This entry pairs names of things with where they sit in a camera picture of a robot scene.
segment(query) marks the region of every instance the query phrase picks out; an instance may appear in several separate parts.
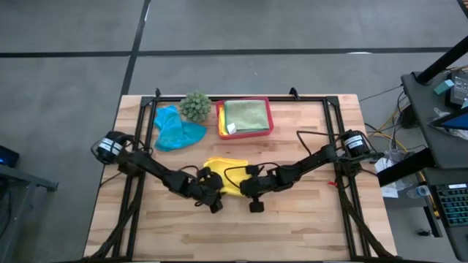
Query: white label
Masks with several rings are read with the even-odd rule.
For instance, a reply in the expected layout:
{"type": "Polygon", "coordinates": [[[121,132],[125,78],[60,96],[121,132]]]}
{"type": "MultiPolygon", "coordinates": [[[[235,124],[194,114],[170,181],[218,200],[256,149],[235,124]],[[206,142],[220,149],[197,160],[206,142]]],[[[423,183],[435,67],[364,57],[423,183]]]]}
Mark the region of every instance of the white label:
{"type": "Polygon", "coordinates": [[[357,140],[362,140],[362,139],[363,138],[360,135],[356,135],[356,136],[353,136],[353,137],[349,138],[348,140],[345,140],[344,144],[349,145],[351,142],[355,142],[357,140]]]}
{"type": "Polygon", "coordinates": [[[362,144],[363,144],[362,141],[357,141],[357,142],[350,143],[350,144],[348,145],[348,147],[349,147],[350,149],[353,149],[354,147],[358,147],[359,145],[362,145],[362,144]]]}
{"type": "Polygon", "coordinates": [[[228,134],[234,134],[236,132],[234,123],[228,124],[226,128],[228,134]]]}
{"type": "Polygon", "coordinates": [[[112,153],[115,155],[118,155],[120,153],[120,150],[122,149],[122,145],[112,140],[109,140],[108,138],[102,139],[101,143],[99,144],[99,147],[108,151],[111,151],[110,148],[112,148],[112,153]]]}
{"type": "Polygon", "coordinates": [[[450,189],[466,188],[466,187],[467,187],[466,183],[460,183],[458,185],[449,185],[448,186],[448,188],[450,188],[450,189]]]}
{"type": "Polygon", "coordinates": [[[114,142],[114,141],[112,141],[112,140],[109,140],[108,138],[102,139],[101,142],[103,142],[103,143],[105,143],[105,144],[107,144],[107,145],[110,145],[110,146],[112,146],[112,144],[114,144],[114,145],[113,145],[114,148],[117,148],[117,149],[119,149],[119,150],[122,150],[122,145],[120,145],[120,144],[118,144],[117,142],[114,142]]]}

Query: computer monitor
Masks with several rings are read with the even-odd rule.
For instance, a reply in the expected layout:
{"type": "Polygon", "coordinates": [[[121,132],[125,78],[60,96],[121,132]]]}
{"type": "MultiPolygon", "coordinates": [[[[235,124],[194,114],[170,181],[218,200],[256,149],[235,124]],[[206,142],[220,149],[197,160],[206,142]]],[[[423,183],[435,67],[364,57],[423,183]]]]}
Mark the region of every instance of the computer monitor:
{"type": "Polygon", "coordinates": [[[468,130],[468,107],[436,119],[432,122],[432,125],[449,129],[468,130]]]}
{"type": "Polygon", "coordinates": [[[0,145],[0,165],[7,165],[14,168],[19,158],[20,155],[18,153],[0,145]]]}

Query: yellow cloth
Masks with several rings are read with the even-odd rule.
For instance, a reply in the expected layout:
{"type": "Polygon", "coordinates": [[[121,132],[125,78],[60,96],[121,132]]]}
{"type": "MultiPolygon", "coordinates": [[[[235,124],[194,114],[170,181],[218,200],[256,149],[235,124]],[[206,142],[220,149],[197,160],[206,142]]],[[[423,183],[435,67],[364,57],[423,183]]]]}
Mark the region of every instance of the yellow cloth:
{"type": "Polygon", "coordinates": [[[221,135],[229,135],[226,130],[226,115],[224,113],[224,105],[219,106],[219,116],[218,116],[218,130],[221,135]]]}
{"type": "MultiPolygon", "coordinates": [[[[247,160],[228,159],[222,157],[211,157],[204,164],[204,167],[210,167],[212,172],[216,172],[222,178],[223,188],[222,193],[231,194],[237,197],[242,197],[241,190],[234,186],[225,176],[224,171],[230,167],[241,167],[249,164],[247,160]]],[[[250,178],[250,175],[246,174],[245,168],[230,169],[226,171],[227,176],[237,186],[243,181],[250,178]]]]}

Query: blue cloth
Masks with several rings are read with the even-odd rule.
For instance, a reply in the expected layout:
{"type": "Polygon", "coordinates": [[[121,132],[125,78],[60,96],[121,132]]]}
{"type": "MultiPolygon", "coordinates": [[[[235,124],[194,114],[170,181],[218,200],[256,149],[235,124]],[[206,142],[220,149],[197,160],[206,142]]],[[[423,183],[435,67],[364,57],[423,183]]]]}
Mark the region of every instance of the blue cloth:
{"type": "Polygon", "coordinates": [[[159,129],[159,136],[154,146],[158,150],[182,149],[199,142],[206,134],[206,127],[182,121],[174,105],[158,108],[156,113],[154,124],[159,129]]]}

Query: green succulent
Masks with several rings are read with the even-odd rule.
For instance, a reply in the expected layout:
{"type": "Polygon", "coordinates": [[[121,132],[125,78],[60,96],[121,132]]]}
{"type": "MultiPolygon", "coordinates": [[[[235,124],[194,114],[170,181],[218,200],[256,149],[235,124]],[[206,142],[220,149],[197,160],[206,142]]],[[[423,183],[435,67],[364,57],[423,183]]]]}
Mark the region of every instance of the green succulent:
{"type": "Polygon", "coordinates": [[[190,92],[185,99],[181,100],[179,107],[188,121],[199,123],[208,117],[211,111],[211,100],[198,91],[190,92]]]}

